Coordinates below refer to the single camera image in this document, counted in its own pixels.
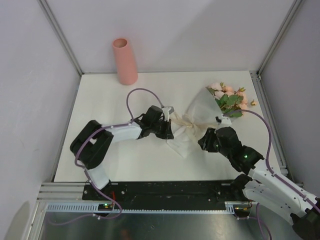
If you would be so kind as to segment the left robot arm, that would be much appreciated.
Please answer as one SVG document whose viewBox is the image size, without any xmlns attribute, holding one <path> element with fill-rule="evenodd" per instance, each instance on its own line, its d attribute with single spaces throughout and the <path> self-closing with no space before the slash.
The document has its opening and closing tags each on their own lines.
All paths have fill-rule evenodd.
<svg viewBox="0 0 320 240">
<path fill-rule="evenodd" d="M 146 113 L 133 120 L 116 124 L 102 125 L 96 120 L 89 121 L 71 143 L 69 149 L 75 156 L 75 165 L 84 169 L 93 194 L 100 200 L 110 196 L 110 178 L 105 173 L 103 161 L 111 144 L 126 140 L 139 140 L 154 134 L 163 140 L 172 140 L 172 106 L 152 105 Z"/>
</svg>

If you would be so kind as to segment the cream printed ribbon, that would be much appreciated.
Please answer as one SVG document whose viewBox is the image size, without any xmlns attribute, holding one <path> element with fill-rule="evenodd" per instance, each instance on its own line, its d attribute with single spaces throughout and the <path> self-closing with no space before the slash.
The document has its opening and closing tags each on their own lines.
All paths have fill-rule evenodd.
<svg viewBox="0 0 320 240">
<path fill-rule="evenodd" d="M 201 128 L 196 125 L 196 123 L 189 115 L 184 114 L 183 116 L 179 116 L 176 112 L 174 112 L 170 119 L 176 125 L 185 127 L 184 132 L 192 142 L 194 142 L 195 144 L 198 142 Z"/>
</svg>

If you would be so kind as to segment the pink flower bouquet white wrap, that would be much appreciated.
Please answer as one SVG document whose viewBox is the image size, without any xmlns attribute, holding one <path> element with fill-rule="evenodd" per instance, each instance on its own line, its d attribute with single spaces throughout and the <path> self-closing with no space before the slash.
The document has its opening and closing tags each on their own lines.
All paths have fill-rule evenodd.
<svg viewBox="0 0 320 240">
<path fill-rule="evenodd" d="M 246 89 L 240 87 L 234 90 L 231 86 L 223 82 L 216 82 L 203 88 L 192 100 L 184 114 L 189 115 L 192 121 L 200 127 L 201 133 L 198 140 L 202 138 L 207 128 L 217 128 L 216 117 L 227 114 L 235 110 L 247 110 L 248 107 L 257 103 L 249 101 L 245 93 Z M 174 125 L 173 140 L 168 140 L 167 144 L 182 158 L 187 158 L 199 146 L 192 142 L 185 133 L 185 127 Z"/>
</svg>

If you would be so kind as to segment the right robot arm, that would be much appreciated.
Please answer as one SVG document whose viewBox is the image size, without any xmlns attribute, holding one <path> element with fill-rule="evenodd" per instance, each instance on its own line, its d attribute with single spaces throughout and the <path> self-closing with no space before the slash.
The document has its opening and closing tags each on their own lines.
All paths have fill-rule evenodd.
<svg viewBox="0 0 320 240">
<path fill-rule="evenodd" d="M 267 159 L 238 139 L 231 127 L 208 128 L 197 142 L 203 151 L 220 153 L 241 174 L 233 181 L 231 196 L 253 200 L 285 219 L 303 240 L 320 238 L 320 199 L 277 173 Z"/>
</svg>

